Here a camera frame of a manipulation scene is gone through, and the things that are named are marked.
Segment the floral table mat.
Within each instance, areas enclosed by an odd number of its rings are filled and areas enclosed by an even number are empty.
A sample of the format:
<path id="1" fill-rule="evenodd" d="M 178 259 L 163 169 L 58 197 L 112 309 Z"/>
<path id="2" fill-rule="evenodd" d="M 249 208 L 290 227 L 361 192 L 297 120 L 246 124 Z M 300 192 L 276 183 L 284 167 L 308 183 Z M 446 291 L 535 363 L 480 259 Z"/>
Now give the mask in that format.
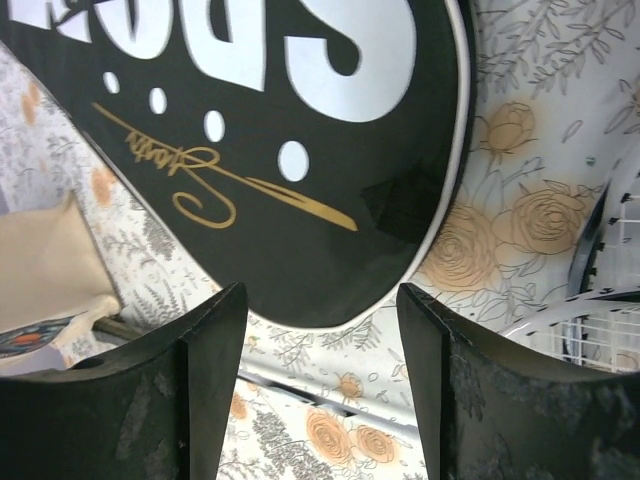
<path id="1" fill-rule="evenodd" d="M 412 276 L 491 329 L 562 299 L 580 233 L 615 161 L 639 143 L 635 1 L 477 1 L 478 103 L 442 232 Z M 154 327 L 217 286 L 1 54 L 1 208 L 74 190 L 123 302 Z M 222 479 L 422 479 L 393 302 L 328 332 L 251 317 Z"/>

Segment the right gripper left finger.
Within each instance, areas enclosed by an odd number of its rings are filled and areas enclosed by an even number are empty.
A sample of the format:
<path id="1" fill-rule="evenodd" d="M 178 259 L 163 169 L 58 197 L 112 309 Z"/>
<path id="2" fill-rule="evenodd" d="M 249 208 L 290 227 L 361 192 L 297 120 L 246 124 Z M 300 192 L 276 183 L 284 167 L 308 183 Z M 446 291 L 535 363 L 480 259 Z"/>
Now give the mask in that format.
<path id="1" fill-rule="evenodd" d="M 247 314 L 235 283 L 70 369 L 3 378 L 2 477 L 215 478 Z"/>

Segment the beige canvas tote bag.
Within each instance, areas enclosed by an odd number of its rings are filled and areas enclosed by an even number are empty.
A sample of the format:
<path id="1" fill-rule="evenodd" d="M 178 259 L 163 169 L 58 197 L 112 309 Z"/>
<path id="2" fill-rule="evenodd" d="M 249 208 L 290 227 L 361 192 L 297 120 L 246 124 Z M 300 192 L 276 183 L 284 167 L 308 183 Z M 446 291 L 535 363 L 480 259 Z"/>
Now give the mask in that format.
<path id="1" fill-rule="evenodd" d="M 1 217 L 1 375 L 64 370 L 121 302 L 76 196 Z"/>

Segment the black sport racket cover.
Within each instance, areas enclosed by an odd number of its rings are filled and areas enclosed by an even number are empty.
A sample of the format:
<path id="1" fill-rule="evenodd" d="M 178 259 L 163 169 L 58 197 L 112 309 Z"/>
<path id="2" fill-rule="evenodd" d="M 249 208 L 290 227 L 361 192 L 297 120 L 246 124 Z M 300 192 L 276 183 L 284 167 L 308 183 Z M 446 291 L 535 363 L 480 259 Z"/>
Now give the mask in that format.
<path id="1" fill-rule="evenodd" d="M 267 320 L 370 314 L 459 187 L 475 95 L 466 1 L 5 1 L 1 41 Z"/>

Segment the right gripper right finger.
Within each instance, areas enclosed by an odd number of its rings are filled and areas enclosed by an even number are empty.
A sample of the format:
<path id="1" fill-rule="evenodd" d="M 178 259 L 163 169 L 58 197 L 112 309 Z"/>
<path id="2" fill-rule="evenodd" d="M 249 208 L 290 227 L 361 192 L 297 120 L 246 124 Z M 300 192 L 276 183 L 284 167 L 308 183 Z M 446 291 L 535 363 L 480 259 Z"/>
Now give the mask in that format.
<path id="1" fill-rule="evenodd" d="M 401 285 L 397 315 L 428 476 L 637 478 L 638 374 L 581 367 L 521 339 L 574 317 L 638 306 L 637 288 L 603 288 L 497 333 Z"/>

